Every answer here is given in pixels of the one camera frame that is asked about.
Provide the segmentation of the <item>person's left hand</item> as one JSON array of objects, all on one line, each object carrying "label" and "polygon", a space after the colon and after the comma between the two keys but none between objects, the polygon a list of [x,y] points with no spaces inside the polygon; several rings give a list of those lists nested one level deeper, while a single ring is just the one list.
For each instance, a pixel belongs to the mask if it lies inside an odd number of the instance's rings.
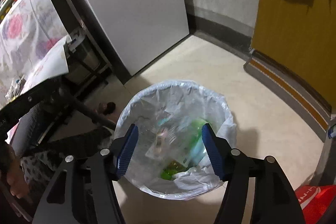
[{"label": "person's left hand", "polygon": [[10,145],[6,145],[8,156],[10,159],[10,165],[6,173],[6,182],[10,186],[10,193],[17,197],[22,198],[29,193],[29,186],[27,185],[23,172],[21,170],[20,161],[16,157],[13,148]]}]

